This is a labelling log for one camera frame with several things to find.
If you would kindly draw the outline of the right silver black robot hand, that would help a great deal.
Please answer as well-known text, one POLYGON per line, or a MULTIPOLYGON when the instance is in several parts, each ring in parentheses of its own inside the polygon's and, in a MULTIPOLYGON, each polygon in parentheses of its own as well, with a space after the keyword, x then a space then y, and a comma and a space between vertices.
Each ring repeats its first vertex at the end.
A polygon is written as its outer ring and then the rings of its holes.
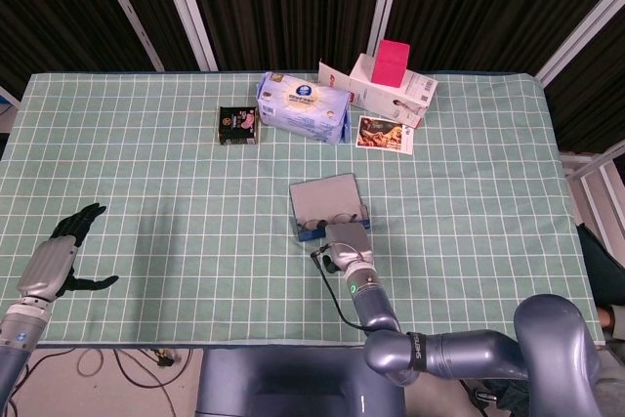
POLYGON ((333 224, 325 227, 324 245, 313 257, 315 266, 328 273, 344 276, 356 271, 374 271, 373 250, 361 223, 333 224))

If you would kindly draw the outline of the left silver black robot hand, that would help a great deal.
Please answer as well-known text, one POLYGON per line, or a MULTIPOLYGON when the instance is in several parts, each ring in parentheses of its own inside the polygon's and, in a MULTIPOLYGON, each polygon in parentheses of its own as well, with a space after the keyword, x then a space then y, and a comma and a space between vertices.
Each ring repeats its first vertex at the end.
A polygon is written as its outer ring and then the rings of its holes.
POLYGON ((54 302, 67 291, 100 291, 118 279, 111 275, 101 280, 75 276, 74 262, 92 223, 106 210, 93 203, 58 222, 50 237, 40 243, 18 283, 23 297, 54 302))

